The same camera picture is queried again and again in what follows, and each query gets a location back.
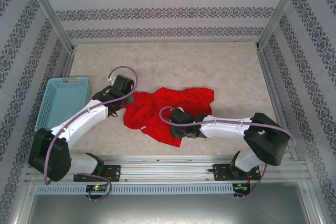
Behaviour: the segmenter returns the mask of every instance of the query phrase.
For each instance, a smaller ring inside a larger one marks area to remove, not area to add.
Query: blue plastic basket
[[[35,131],[65,122],[90,101],[88,77],[53,78],[48,81],[38,112]]]

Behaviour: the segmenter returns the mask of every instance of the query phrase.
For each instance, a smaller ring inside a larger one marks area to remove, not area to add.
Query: aluminum frame
[[[236,181],[216,182],[214,175],[207,171],[212,168],[213,164],[229,163],[232,156],[102,156],[101,158],[105,160],[107,165],[121,165],[120,181],[113,183],[113,185],[197,184],[207,186],[237,183]],[[286,154],[280,166],[268,166],[262,183],[275,182],[298,183],[310,222],[320,224],[326,222],[305,161],[292,161],[290,154]],[[43,175],[30,167],[12,223],[27,223],[36,190],[43,184]],[[95,183],[75,183],[72,181],[72,176],[66,176],[57,184],[61,187],[63,185],[93,185]]]
[[[62,77],[65,78],[65,77],[69,77],[70,76],[70,72],[71,72],[71,67],[72,67],[72,64],[73,64],[73,60],[75,58],[75,54],[76,54],[76,50],[77,50],[77,46],[75,46],[72,50],[69,51],[68,53],[68,58],[67,58],[67,61],[65,63],[65,67],[64,67],[64,70],[63,70],[63,73],[62,73]]]
[[[49,0],[37,0],[37,1],[39,2],[41,8],[43,9],[53,28],[55,29],[58,37],[62,41],[66,51],[71,52],[73,49],[73,44],[69,38],[69,35],[64,29],[60,19],[58,18],[53,6],[51,5],[50,1]]]
[[[273,33],[273,30],[277,26],[280,18],[282,17],[285,9],[287,8],[289,2],[290,2],[290,0],[280,0],[279,1],[277,7],[275,8],[274,12],[272,13],[271,18],[269,19],[264,31],[262,32],[262,35],[261,35],[260,39],[258,41],[259,49],[262,50],[266,46],[269,37],[271,36],[271,34]]]
[[[269,97],[271,99],[271,103],[272,103],[272,107],[273,107],[273,110],[274,110],[274,114],[275,114],[277,123],[281,127],[283,127],[285,130],[289,130],[288,125],[286,123],[285,116],[284,116],[282,108],[281,108],[279,97],[276,93],[276,88],[274,86],[274,83],[272,82],[272,77],[271,77],[271,73],[270,73],[269,68],[267,66],[267,63],[266,63],[265,54],[262,50],[259,50],[257,46],[256,46],[256,50],[257,50],[257,55],[258,55],[258,58],[259,58],[261,70],[262,70],[262,73],[264,75],[266,87],[267,87],[267,90],[268,90],[268,93],[269,93]],[[299,160],[295,150],[292,150],[290,152],[290,155],[291,155],[293,161]]]

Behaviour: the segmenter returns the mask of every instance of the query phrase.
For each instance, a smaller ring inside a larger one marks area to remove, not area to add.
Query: patterned wallpaper
[[[336,0],[291,0],[264,49],[328,223],[336,223]]]
[[[74,44],[257,41],[279,0],[50,0]]]
[[[37,0],[0,0],[0,224],[23,183],[47,81],[67,52]]]

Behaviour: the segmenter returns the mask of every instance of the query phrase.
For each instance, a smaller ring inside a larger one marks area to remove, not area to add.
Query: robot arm
[[[123,103],[127,103],[128,101],[120,100],[105,105],[98,104],[123,97],[132,90],[133,85],[133,80],[119,75],[112,86],[107,86],[102,91],[96,93],[86,107],[68,121],[51,130],[38,130],[34,136],[28,160],[29,165],[41,173],[44,173],[46,153],[50,142],[55,135],[63,129],[64,131],[59,135],[51,149],[47,176],[55,182],[61,180],[67,174],[86,173],[101,176],[104,166],[103,160],[91,153],[86,153],[85,155],[70,154],[70,149],[77,140],[95,124],[110,115],[116,116],[117,111],[122,108]],[[79,116],[82,111],[88,110],[88,108],[95,105],[97,105],[97,107]],[[64,128],[67,122],[74,118],[76,119],[73,124],[71,124],[70,127]],[[270,165],[280,165],[289,141],[288,135],[277,130],[243,124],[223,123],[220,122],[220,120],[225,119],[215,118],[211,115],[200,114],[196,117],[192,117],[180,109],[174,109],[169,119],[171,122],[177,124],[215,121],[214,123],[193,126],[171,126],[171,134],[175,138],[185,136],[192,138],[227,137],[245,140],[251,150],[243,153],[238,152],[230,165],[231,174],[237,178],[263,162]],[[252,118],[229,120],[278,126],[262,113],[256,113]]]
[[[171,126],[170,131],[174,138],[184,136],[192,138],[227,137],[244,140],[250,150],[236,153],[230,166],[231,173],[237,177],[262,163],[280,165],[289,141],[289,136],[281,131],[246,125],[246,123],[259,123],[280,127],[262,113],[255,113],[252,118],[224,119],[204,114],[192,117],[177,108],[172,111],[169,119],[178,124],[214,121],[193,126]],[[223,121],[236,121],[237,124]]]
[[[112,101],[128,94],[134,85],[134,81],[123,75],[118,75],[112,86],[107,86],[102,91],[96,93],[92,100],[77,114],[68,119],[59,126],[53,127],[50,130],[40,129],[34,135],[32,149],[28,163],[30,166],[44,173],[44,165],[46,161],[46,153],[51,140],[60,131],[64,130],[54,143],[50,153],[48,163],[48,177],[52,181],[59,181],[67,174],[87,173],[101,175],[103,168],[103,160],[86,153],[85,155],[70,154],[70,149],[77,140],[84,135],[89,129],[100,121],[109,116],[117,116],[117,111],[122,108],[128,100],[120,100],[117,102],[108,103],[97,106],[92,110],[88,110],[92,106],[101,104],[102,102]],[[88,110],[81,116],[78,116],[82,111]],[[72,119],[76,118],[70,127],[64,126]]]

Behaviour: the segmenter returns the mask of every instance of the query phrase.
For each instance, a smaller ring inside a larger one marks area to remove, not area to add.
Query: beige floor
[[[139,75],[138,91],[160,87],[185,89],[207,87],[215,91],[213,115],[246,118],[262,112],[275,118],[252,42],[80,44],[71,76],[88,76],[92,94],[107,86],[107,74],[127,65]],[[133,77],[128,70],[120,70]],[[180,148],[162,144],[140,130],[109,117],[88,131],[73,151],[96,155],[227,155],[248,148],[242,140],[184,138]]]

